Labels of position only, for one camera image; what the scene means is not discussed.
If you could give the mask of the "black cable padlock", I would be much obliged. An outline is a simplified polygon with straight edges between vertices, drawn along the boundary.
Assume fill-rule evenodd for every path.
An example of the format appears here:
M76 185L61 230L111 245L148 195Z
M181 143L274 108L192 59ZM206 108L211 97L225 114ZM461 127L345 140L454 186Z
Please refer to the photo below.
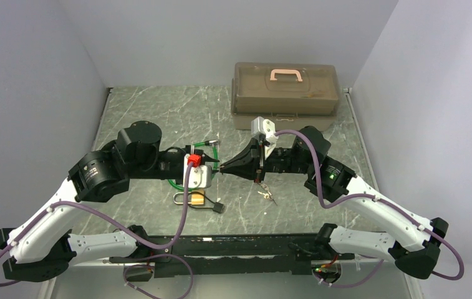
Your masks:
M222 214L223 211L224 211L224 205L220 202L214 202L210 199L208 199L208 202L211 203L211 207L209 206L199 206L199 205L192 205L192 204L188 204L188 207L194 209L194 210L198 210L198 211L213 211L215 213L218 213L218 214Z

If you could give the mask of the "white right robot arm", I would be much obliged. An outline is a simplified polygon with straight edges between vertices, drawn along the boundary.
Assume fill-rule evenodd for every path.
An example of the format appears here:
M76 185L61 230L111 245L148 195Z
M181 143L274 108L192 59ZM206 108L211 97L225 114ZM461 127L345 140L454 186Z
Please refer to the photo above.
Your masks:
M258 133L229 161L223 174L260 183L267 173L305 174L304 186L321 206L346 206L374 221L381 232L365 232L323 224L309 253L329 259L357 254L393 262L405 274L427 279L434 274L448 223L418 216L380 194L351 168L328 156L330 142L313 126L298 131L290 148L273 148L269 133Z

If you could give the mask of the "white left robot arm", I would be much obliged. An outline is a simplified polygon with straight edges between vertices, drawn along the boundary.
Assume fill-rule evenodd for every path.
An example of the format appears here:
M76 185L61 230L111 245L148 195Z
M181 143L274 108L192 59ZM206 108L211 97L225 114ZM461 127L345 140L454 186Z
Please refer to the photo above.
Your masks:
M208 188L217 171L218 155L207 155L204 144L160 149L162 132L149 121L121 129L117 137L87 153L68 172L60 188L25 223L0 229L0 261L6 285L43 282L70 266L106 257L145 260L171 247L150 242L143 227L117 224L108 234L76 235L75 222L84 212L127 192L132 179L174 180L185 191Z

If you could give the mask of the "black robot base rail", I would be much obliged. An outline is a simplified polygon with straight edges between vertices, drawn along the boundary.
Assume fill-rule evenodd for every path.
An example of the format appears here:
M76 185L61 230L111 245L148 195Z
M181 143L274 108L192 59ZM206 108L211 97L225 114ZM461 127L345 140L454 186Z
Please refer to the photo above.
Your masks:
M189 235L168 249L145 249L110 263L153 265L156 278L177 275L291 273L310 275L320 263L352 260L317 240L316 234Z

